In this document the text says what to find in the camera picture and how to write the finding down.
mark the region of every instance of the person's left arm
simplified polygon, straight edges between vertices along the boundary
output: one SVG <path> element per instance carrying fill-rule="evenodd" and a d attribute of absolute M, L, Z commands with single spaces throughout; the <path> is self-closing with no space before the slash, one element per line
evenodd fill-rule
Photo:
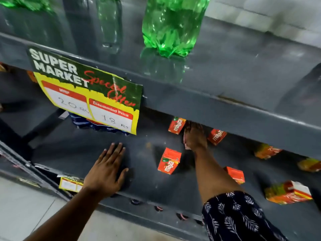
<path fill-rule="evenodd" d="M 124 169 L 119 178 L 117 172 L 125 152 L 119 143 L 114 150 L 104 150 L 85 177 L 81 191 L 74 196 L 55 215 L 30 234 L 24 241 L 76 241 L 98 203 L 120 190 L 125 180 Z"/>

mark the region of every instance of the white tile floor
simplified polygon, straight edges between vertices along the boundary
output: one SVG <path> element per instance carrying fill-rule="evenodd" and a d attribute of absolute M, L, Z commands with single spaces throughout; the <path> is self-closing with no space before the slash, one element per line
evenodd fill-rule
<path fill-rule="evenodd" d="M 0 178 L 0 241 L 21 241 L 65 201 Z M 95 211 L 79 241 L 178 241 L 171 236 Z"/>

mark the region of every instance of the person's left hand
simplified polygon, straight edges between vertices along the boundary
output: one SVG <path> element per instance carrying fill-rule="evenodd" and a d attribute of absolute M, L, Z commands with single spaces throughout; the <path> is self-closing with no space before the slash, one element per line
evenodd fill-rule
<path fill-rule="evenodd" d="M 90 190 L 101 198 L 110 197 L 120 190 L 125 181 L 128 168 L 125 168 L 118 179 L 117 172 L 121 164 L 125 147 L 119 143 L 114 150 L 115 143 L 112 143 L 109 150 L 105 149 L 85 177 L 82 189 Z"/>

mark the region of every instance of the blue packaged item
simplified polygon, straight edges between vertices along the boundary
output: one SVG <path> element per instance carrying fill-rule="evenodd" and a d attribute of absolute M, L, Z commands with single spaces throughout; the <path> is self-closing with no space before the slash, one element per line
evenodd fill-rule
<path fill-rule="evenodd" d="M 92 128 L 95 131 L 106 131 L 106 132 L 110 132 L 110 133 L 116 133 L 116 132 L 121 132 L 123 134 L 125 134 L 126 136 L 129 135 L 130 133 L 119 130 L 119 129 L 115 129 L 113 127 L 104 125 L 104 124 L 100 124 L 98 122 L 95 122 L 93 120 L 84 118 L 82 116 L 78 116 L 77 114 L 71 113 L 69 112 L 70 118 L 73 122 L 74 125 L 77 126 L 78 129 L 88 129 L 88 128 Z"/>

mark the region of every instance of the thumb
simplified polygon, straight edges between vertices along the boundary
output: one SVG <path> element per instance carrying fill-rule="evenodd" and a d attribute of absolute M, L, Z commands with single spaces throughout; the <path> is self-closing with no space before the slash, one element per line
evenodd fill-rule
<path fill-rule="evenodd" d="M 121 186 L 123 186 L 124 182 L 125 182 L 125 177 L 126 177 L 126 173 L 128 172 L 128 168 L 125 168 L 124 170 L 122 170 L 122 172 L 120 173 L 120 176 L 117 180 L 117 184 L 119 189 L 121 188 Z"/>

